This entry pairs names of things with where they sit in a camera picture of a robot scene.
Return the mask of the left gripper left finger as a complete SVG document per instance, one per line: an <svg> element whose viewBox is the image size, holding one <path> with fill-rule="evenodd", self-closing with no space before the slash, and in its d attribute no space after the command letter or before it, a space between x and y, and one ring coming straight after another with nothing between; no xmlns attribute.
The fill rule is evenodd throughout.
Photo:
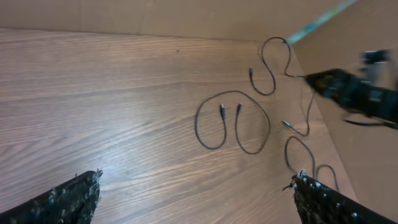
<svg viewBox="0 0 398 224"><path fill-rule="evenodd" d="M90 224L100 200L102 170L89 170L1 213L1 223Z"/></svg>

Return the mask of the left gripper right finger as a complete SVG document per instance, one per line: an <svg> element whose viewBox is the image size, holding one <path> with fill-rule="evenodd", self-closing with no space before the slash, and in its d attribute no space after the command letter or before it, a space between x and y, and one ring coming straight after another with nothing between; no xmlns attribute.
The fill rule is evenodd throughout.
<svg viewBox="0 0 398 224"><path fill-rule="evenodd" d="M308 176L304 170L285 187L303 224L395 224L390 220Z"/></svg>

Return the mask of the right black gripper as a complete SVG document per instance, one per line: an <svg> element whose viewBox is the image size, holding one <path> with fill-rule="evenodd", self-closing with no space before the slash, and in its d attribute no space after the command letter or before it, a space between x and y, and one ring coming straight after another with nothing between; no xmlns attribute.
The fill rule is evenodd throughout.
<svg viewBox="0 0 398 224"><path fill-rule="evenodd" d="M397 123L397 91L361 83L361 78L339 68L309 74L305 81L339 105L351 105L355 112Z"/></svg>

